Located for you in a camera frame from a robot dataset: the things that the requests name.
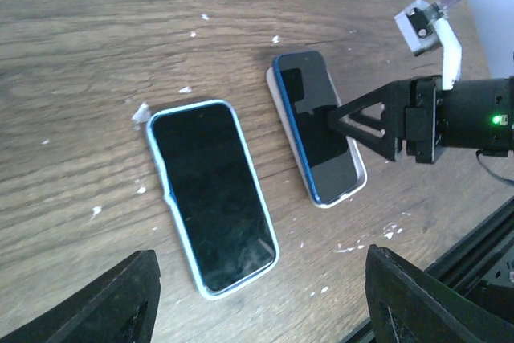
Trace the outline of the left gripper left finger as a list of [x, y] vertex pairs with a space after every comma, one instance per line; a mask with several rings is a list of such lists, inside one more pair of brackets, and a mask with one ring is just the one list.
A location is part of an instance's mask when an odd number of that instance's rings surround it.
[[150, 342], [159, 305], [154, 250], [136, 251], [2, 342]]

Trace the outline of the white phone case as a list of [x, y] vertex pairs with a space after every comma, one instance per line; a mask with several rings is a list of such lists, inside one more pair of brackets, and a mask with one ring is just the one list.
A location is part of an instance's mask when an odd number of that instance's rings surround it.
[[343, 193], [339, 198], [335, 199], [329, 204], [321, 204], [315, 201], [314, 195], [311, 193], [309, 189], [307, 174], [303, 171], [301, 166], [300, 153], [296, 149], [296, 143], [293, 137], [292, 129], [288, 125], [287, 114], [279, 94], [279, 87], [275, 80], [275, 74], [272, 67], [269, 67], [267, 69], [266, 81], [311, 203], [317, 208], [329, 209], [339, 204], [340, 202], [349, 199], [356, 192], [362, 190], [365, 187], [368, 180], [367, 170], [365, 168], [365, 163], [362, 160], [360, 150], [357, 146], [357, 142], [354, 139], [348, 137], [347, 142], [349, 144], [349, 152], [353, 160], [354, 169], [357, 172], [357, 184], [347, 193]]

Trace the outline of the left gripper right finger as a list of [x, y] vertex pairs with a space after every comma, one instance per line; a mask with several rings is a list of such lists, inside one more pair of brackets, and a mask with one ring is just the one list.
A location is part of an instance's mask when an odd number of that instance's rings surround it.
[[365, 261], [377, 342], [512, 342], [513, 325], [473, 304], [386, 247]]

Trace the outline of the dark blue phone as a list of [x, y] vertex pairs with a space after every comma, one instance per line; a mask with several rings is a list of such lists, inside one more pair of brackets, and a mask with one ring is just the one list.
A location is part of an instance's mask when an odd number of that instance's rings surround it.
[[347, 137], [328, 126], [341, 105], [318, 51], [279, 55], [272, 65], [301, 166], [316, 202], [329, 204], [357, 184]]

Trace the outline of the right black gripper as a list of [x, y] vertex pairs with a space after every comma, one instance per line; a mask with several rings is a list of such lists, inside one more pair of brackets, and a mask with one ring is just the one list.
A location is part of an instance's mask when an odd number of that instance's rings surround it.
[[434, 164], [445, 148], [477, 149], [492, 157], [513, 150], [513, 78], [458, 81], [396, 80], [333, 109], [330, 129], [389, 161], [405, 153]]

